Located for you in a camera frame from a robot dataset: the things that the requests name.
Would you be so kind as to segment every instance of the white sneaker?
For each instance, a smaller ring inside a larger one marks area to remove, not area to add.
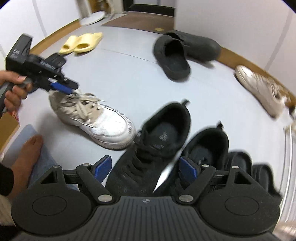
[[[100,146],[120,150],[129,146],[135,137],[133,123],[124,114],[99,104],[93,94],[71,95],[59,91],[49,92],[49,101],[57,116],[65,123],[79,126]]]
[[[239,82],[257,98],[271,117],[277,118],[282,113],[287,96],[282,95],[280,90],[286,90],[277,85],[272,78],[254,73],[242,65],[236,67],[235,75]]]

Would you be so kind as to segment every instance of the blue gripper pad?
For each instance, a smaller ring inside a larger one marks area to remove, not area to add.
[[[102,183],[107,177],[112,168],[111,156],[104,156],[94,165],[92,165],[92,174],[94,177]]]
[[[194,167],[194,163],[191,160],[186,160],[183,157],[179,159],[179,170],[187,182],[193,183],[197,178],[197,170]]]
[[[59,82],[55,82],[55,83],[51,83],[50,86],[55,89],[55,90],[58,90],[60,92],[63,92],[67,95],[70,95],[72,94],[72,89],[66,87],[66,86],[63,86],[62,84],[60,84]]]

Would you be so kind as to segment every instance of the black slipper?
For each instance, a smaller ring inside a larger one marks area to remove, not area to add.
[[[154,44],[153,54],[169,79],[181,80],[190,74],[180,40],[168,35],[159,37]]]
[[[232,166],[238,166],[243,169],[247,174],[252,174],[252,161],[249,155],[242,151],[232,151],[228,153],[225,163],[225,171],[230,171]]]
[[[281,203],[282,197],[274,188],[272,170],[268,165],[253,165],[252,178],[273,196],[278,204]]]
[[[177,30],[169,31],[166,34],[180,40],[187,55],[198,61],[207,62],[215,60],[221,53],[221,46],[213,39],[187,34]]]
[[[215,128],[199,132],[184,148],[182,155],[197,165],[210,165],[224,170],[229,141],[221,123]]]

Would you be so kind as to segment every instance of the metal screw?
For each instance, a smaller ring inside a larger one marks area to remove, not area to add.
[[[103,194],[98,197],[98,200],[101,202],[110,202],[110,201],[112,201],[112,199],[113,199],[113,197],[108,194]]]
[[[142,201],[143,201],[143,203],[149,203],[150,202],[150,199],[145,198]]]
[[[179,197],[179,200],[182,202],[191,202],[193,201],[193,196],[184,194]]]

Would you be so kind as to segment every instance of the black shoelace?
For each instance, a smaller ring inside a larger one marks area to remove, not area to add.
[[[175,180],[175,185],[170,187],[170,195],[179,196],[187,187],[189,187],[190,183],[185,180],[183,174],[178,172],[178,177]]]
[[[145,176],[146,171],[150,168],[152,162],[163,162],[174,156],[174,151],[169,148],[165,150],[154,149],[144,145],[139,137],[136,137],[134,141],[136,152],[133,153],[127,166],[123,167],[123,171],[136,182],[141,182],[143,180],[143,177]]]

